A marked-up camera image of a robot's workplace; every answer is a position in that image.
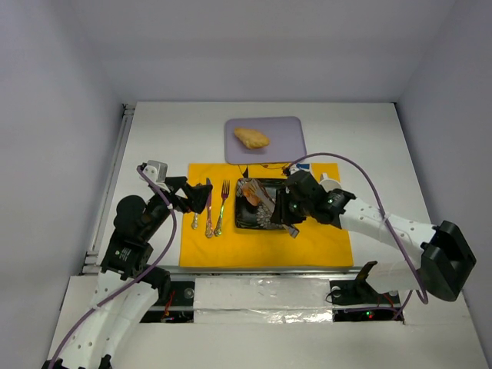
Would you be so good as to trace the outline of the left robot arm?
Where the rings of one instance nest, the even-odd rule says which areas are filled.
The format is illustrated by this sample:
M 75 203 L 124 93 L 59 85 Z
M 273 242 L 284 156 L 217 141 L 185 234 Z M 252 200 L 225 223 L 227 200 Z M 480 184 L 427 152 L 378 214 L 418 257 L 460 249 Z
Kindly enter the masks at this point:
M 163 182 L 148 175 L 143 179 L 153 196 L 149 201 L 137 195 L 119 201 L 115 229 L 88 310 L 61 340 L 45 368 L 110 368 L 148 309 L 173 298 L 169 272 L 148 262 L 153 252 L 149 241 L 178 212 L 201 213 L 213 186 L 191 186 L 185 177 Z

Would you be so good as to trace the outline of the steel serving tongs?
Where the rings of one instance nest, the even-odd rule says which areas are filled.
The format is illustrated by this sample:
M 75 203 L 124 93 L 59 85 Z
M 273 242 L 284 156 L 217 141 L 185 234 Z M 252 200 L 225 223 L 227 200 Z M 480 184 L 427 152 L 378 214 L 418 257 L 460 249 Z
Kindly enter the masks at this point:
M 261 200 L 260 204 L 256 206 L 258 208 L 257 223 L 260 226 L 260 228 L 269 231 L 284 229 L 288 232 L 288 234 L 292 238 L 296 238 L 299 234 L 299 230 L 297 228 L 287 229 L 285 226 L 271 223 L 271 215 L 272 215 L 272 211 L 274 210 L 274 200 L 268 194 L 266 187 L 260 182 L 260 180 L 256 178 L 247 179 L 246 182 L 241 185 L 241 193 L 242 193 L 242 187 L 245 185 L 249 185 L 249 187 Z

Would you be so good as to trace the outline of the large yellow bread piece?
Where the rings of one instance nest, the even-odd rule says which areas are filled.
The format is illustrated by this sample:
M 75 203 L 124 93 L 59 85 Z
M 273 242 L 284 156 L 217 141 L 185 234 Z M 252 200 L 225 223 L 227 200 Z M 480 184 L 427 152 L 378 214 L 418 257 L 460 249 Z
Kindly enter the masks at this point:
M 251 128 L 235 128 L 235 137 L 250 150 L 269 146 L 270 139 L 262 132 Z

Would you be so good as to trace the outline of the small brown bread piece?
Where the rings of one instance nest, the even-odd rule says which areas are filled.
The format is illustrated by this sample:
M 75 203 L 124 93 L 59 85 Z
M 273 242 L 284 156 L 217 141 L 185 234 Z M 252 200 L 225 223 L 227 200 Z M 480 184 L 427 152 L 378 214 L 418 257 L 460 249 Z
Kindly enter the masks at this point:
M 249 187 L 248 184 L 242 187 L 242 193 L 249 204 L 252 206 L 258 206 L 261 202 L 259 197 L 254 193 L 254 191 Z

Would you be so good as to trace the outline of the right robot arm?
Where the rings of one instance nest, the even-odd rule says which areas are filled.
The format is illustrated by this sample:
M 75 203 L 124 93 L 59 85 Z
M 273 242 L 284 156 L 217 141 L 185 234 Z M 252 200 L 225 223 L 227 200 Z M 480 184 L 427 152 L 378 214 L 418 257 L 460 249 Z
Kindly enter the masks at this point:
M 361 269 L 357 285 L 370 292 L 418 289 L 442 301 L 456 301 L 477 263 L 456 224 L 424 224 L 384 213 L 336 181 L 316 181 L 310 172 L 297 171 L 277 191 L 271 221 L 291 227 L 307 218 L 362 234 L 402 253 L 403 261 L 369 261 Z

